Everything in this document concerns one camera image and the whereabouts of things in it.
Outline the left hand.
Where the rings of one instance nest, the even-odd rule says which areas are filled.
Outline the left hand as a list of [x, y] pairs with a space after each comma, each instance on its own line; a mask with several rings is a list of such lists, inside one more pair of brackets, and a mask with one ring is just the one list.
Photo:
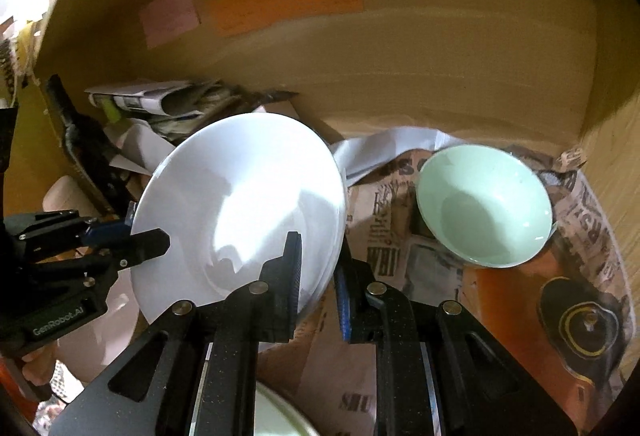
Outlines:
[[55, 370], [56, 349], [58, 349], [58, 343], [53, 342], [22, 358], [24, 362], [22, 374], [26, 381], [34, 386], [49, 384]]

